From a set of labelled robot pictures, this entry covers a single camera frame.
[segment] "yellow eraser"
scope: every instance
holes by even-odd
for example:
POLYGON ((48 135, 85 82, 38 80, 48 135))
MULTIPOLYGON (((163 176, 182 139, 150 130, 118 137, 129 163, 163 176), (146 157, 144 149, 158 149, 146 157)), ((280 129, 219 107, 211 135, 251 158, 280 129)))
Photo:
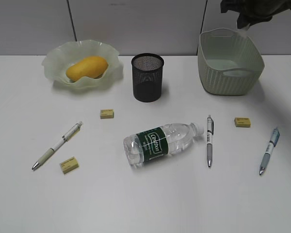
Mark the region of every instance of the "yellow eraser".
POLYGON ((102 109, 100 111, 100 119, 114 118, 113 109, 102 109))
POLYGON ((76 169, 79 167, 78 161, 75 159, 75 157, 72 157, 60 164, 60 167, 64 174, 76 169))
POLYGON ((235 126, 236 127, 245 127, 250 128, 251 122, 249 118, 235 117, 235 126))

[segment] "yellow mango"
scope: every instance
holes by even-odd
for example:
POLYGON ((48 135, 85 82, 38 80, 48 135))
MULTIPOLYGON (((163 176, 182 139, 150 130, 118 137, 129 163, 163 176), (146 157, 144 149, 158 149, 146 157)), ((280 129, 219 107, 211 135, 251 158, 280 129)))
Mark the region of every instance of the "yellow mango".
POLYGON ((99 78, 107 68, 108 63, 103 57, 85 57, 82 61, 69 67, 66 71, 66 75, 75 82, 84 76, 95 79, 99 78))

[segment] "water bottle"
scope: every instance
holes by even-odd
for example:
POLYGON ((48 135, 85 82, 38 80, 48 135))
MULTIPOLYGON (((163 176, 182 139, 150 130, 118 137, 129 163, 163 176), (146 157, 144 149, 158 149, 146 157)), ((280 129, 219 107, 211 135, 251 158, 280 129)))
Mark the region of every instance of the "water bottle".
POLYGON ((196 123, 167 124, 126 137, 123 141, 124 149, 129 164, 140 164, 183 151, 194 137, 203 133, 204 127, 196 123))

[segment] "green label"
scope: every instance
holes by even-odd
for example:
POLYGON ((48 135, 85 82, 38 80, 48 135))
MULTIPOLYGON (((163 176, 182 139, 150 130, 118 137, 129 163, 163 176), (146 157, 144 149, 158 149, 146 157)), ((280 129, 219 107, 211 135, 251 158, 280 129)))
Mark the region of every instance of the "green label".
POLYGON ((163 130, 158 127, 137 134, 142 145, 145 162, 168 154, 168 143, 163 130))

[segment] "plastic basket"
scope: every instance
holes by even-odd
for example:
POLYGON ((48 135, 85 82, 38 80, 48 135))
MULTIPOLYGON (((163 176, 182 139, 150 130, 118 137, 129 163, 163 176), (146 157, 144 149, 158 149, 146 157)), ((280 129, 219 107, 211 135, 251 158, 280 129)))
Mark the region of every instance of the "plastic basket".
POLYGON ((247 36, 220 28, 199 37, 198 71, 204 89, 215 95, 245 95, 257 82, 264 61, 247 36))

